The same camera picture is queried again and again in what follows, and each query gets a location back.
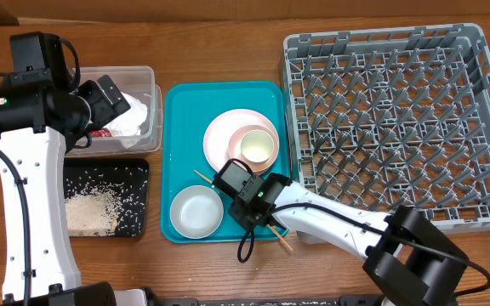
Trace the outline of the red snack wrapper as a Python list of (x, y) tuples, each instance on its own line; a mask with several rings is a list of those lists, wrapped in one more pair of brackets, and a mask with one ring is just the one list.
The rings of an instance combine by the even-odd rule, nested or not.
[(90, 131), (88, 135), (92, 138), (110, 138), (111, 132), (107, 128)]

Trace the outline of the white napkin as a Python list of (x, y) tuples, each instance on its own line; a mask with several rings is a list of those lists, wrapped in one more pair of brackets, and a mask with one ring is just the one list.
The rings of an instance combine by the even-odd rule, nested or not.
[(121, 144), (125, 149), (129, 149), (139, 142), (140, 126), (147, 118), (148, 109), (145, 104), (129, 94), (123, 93), (122, 96), (127, 100), (130, 109), (106, 124), (105, 128), (112, 137), (126, 137)]

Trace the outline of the grey bowl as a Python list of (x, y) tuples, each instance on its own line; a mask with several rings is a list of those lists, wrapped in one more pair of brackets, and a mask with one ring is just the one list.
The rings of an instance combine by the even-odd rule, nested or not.
[(213, 189), (193, 185), (176, 195), (169, 217), (180, 235), (193, 240), (202, 239), (219, 228), (224, 217), (224, 206)]

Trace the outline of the cream paper cup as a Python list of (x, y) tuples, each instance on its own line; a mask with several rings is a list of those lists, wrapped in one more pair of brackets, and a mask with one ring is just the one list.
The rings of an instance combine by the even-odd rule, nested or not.
[(253, 163), (262, 163), (270, 159), (275, 145), (273, 138), (268, 132), (255, 129), (243, 136), (240, 148), (246, 160)]

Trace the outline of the small pink bowl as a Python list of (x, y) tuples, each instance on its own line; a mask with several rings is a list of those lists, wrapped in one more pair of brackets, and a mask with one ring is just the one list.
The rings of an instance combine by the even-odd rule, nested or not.
[[(245, 159), (245, 157), (241, 153), (241, 148), (240, 144), (242, 141), (243, 136), (255, 129), (260, 129), (268, 132), (271, 137), (274, 140), (274, 145), (275, 149), (273, 151), (273, 154), (271, 155), (270, 159), (268, 161), (262, 162), (262, 163), (253, 163), (251, 161), (248, 161)], [(268, 170), (269, 167), (272, 166), (272, 164), (275, 162), (277, 156), (278, 156), (278, 151), (279, 151), (279, 138), (276, 132), (274, 132), (272, 129), (263, 127), (260, 125), (247, 125), (244, 127), (240, 127), (237, 129), (231, 136), (229, 146), (228, 146), (228, 155), (230, 158), (236, 158), (239, 159), (243, 162), (246, 162), (250, 168), (253, 170), (255, 174), (261, 174), (264, 173), (265, 171)]]

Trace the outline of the large pink plate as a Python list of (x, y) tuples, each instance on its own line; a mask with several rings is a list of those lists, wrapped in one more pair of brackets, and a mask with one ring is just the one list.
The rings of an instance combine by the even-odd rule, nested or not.
[(209, 166), (216, 172), (231, 159), (228, 155), (228, 146), (232, 134), (247, 125), (260, 125), (277, 133), (275, 126), (267, 117), (248, 109), (228, 110), (208, 125), (203, 137), (203, 153)]

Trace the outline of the pile of white rice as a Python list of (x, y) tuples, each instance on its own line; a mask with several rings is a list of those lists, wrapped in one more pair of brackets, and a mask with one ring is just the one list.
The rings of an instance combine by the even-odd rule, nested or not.
[(113, 190), (94, 190), (65, 200), (70, 236), (94, 237), (114, 235), (122, 203)]

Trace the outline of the wooden chopstick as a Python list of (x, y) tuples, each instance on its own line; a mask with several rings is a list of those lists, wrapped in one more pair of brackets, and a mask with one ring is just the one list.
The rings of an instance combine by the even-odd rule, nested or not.
[(213, 180), (210, 179), (209, 177), (207, 177), (206, 175), (200, 173), (199, 171), (197, 171), (196, 169), (193, 170), (195, 174), (197, 174), (200, 178), (204, 179), (207, 183), (211, 184), (211, 185), (214, 185), (213, 183)]
[(279, 234), (276, 227), (267, 224), (266, 227), (279, 239), (279, 241), (290, 251), (293, 252), (293, 248), (286, 242), (282, 235)]

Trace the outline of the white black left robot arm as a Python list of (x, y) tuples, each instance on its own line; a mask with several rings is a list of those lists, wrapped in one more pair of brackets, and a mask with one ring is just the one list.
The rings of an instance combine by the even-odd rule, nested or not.
[(65, 208), (64, 159), (92, 123), (106, 122), (79, 73), (49, 69), (5, 76), (0, 84), (0, 179), (7, 263), (5, 302), (31, 304), (54, 286), (82, 285)]

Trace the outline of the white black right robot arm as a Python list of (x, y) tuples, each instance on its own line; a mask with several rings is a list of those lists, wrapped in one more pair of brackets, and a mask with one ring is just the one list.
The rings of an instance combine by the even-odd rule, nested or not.
[(449, 305), (467, 256), (422, 213), (398, 207), (369, 212), (330, 200), (281, 174), (245, 173), (221, 186), (246, 226), (280, 225), (333, 244), (363, 261), (363, 270), (394, 305)]

